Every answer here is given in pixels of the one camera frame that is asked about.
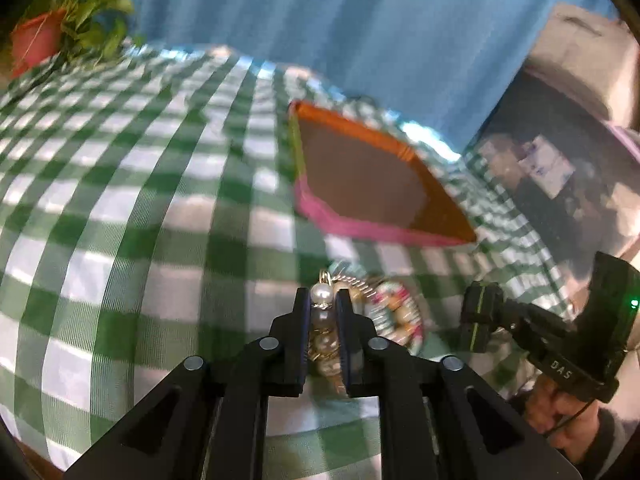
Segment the person's right hand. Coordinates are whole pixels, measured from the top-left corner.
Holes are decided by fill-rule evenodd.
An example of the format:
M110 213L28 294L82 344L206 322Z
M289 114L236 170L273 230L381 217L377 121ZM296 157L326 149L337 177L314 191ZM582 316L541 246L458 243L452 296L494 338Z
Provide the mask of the person's right hand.
M599 404L590 404L562 391L549 377L540 375L525 402L523 418L538 434L548 434L552 448L579 464L600 428Z

